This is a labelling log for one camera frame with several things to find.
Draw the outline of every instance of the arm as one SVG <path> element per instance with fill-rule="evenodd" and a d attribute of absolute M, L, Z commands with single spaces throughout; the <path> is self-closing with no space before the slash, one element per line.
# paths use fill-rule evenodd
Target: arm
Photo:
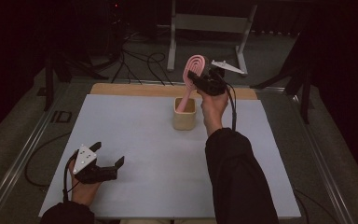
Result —
<path fill-rule="evenodd" d="M 43 214 L 40 220 L 41 224 L 93 224 L 94 213 L 89 209 L 92 201 L 102 183 L 82 184 L 75 179 L 72 171 L 75 161 L 69 164 L 69 170 L 72 177 L 72 201 L 58 203 Z"/>
<path fill-rule="evenodd" d="M 279 223 L 269 185 L 251 143 L 240 133 L 223 128 L 227 94 L 209 96 L 202 91 L 199 94 L 209 136 L 205 153 L 217 223 Z"/>

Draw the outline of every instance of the dark background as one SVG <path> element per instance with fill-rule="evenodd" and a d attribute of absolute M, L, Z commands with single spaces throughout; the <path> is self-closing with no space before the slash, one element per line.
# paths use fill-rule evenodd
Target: dark background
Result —
<path fill-rule="evenodd" d="M 120 17 L 125 24 L 150 36 L 156 36 L 157 24 L 170 24 L 171 1 L 155 0 L 143 1 L 143 3 L 135 3 L 134 0 L 117 1 L 120 8 L 114 8 L 110 14 L 106 14 L 104 6 L 115 2 L 94 2 L 95 7 L 87 7 L 88 1 L 84 0 L 72 2 L 83 12 L 83 16 L 92 18 L 86 20 L 94 22 L 88 26 L 84 23 L 76 23 L 81 20 L 74 20 L 68 16 L 74 13 L 71 11 L 74 10 L 73 5 L 68 4 L 68 1 L 0 1 L 0 122 L 23 94 L 33 86 L 34 76 L 44 67 L 46 46 L 50 46 L 47 44 L 50 43 L 47 42 L 47 37 L 50 36 L 47 34 L 51 34 L 48 32 L 50 31 L 48 28 L 51 28 L 48 24 L 53 24 L 47 23 L 48 15 L 51 13 L 54 15 L 63 13 L 63 17 L 66 15 L 66 18 L 54 17 L 55 20 L 64 21 L 61 24 L 63 27 L 67 25 L 72 27 L 73 31 L 83 32 L 85 35 L 105 35 L 104 27 L 109 21 L 106 15 L 114 15 L 116 19 Z M 188 13 L 194 10 L 189 8 L 191 1 L 181 0 L 177 1 L 177 4 L 178 11 L 183 10 Z M 205 14 L 218 12 L 224 16 L 238 16 L 243 11 L 247 11 L 246 8 L 238 11 L 239 7 L 217 10 L 219 4 L 219 1 L 209 1 L 208 4 L 200 5 L 198 12 Z M 238 3 L 233 1 L 232 4 L 236 6 Z M 326 107 L 358 163 L 358 1 L 338 1 L 338 4 L 319 3 L 315 5 L 316 10 L 308 10 L 309 8 L 306 7 L 304 11 L 297 13 L 304 18 L 309 18 L 308 21 L 302 21 L 302 23 L 307 22 L 307 25 L 305 27 L 299 25 L 297 28 L 285 26 L 294 17 L 290 10 L 284 13 L 285 17 L 281 16 L 279 22 L 271 21 L 266 26 L 271 6 L 269 3 L 264 4 L 264 7 L 257 10 L 254 30 L 257 34 L 261 30 L 285 34 L 292 29 L 291 34 L 295 34 L 304 29 L 284 66 L 296 66 L 301 62 L 299 59 L 309 59 L 311 55 L 312 84 L 319 88 Z M 91 33 L 90 27 L 95 27 L 95 23 L 99 24 L 98 27 L 101 29 L 99 32 Z M 56 36 L 63 36 L 61 39 L 63 45 L 67 43 L 65 40 L 81 36 L 73 34 L 61 34 L 60 30 L 55 33 Z M 92 41 L 87 42 L 84 38 L 74 39 L 71 42 L 75 45 L 69 46 L 70 49 L 79 50 L 82 52 L 79 53 L 81 56 L 88 56 L 88 53 L 105 53 L 103 45 L 95 46 Z"/>

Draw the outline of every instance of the hand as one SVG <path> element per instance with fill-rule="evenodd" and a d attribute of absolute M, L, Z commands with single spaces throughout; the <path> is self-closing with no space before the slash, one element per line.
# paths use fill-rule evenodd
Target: hand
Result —
<path fill-rule="evenodd" d="M 223 128 L 222 117 L 228 105 L 228 94 L 210 96 L 204 91 L 197 90 L 202 96 L 202 114 L 204 116 L 204 124 L 206 133 L 211 136 L 216 130 Z"/>
<path fill-rule="evenodd" d="M 72 202 L 81 203 L 86 206 L 90 206 L 102 182 L 95 183 L 95 184 L 82 184 L 75 178 L 75 175 L 73 173 L 74 167 L 75 167 L 75 160 L 72 160 L 69 163 L 69 170 L 72 177 L 72 187 L 76 185 L 72 189 Z"/>

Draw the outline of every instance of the black sleeve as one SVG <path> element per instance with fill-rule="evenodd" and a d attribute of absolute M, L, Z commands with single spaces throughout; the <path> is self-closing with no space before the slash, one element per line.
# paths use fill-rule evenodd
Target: black sleeve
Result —
<path fill-rule="evenodd" d="M 58 203 L 49 208 L 40 220 L 41 224 L 93 224 L 94 213 L 80 203 Z"/>
<path fill-rule="evenodd" d="M 205 153 L 218 224 L 279 223 L 247 137 L 229 128 L 217 130 L 208 138 Z"/>

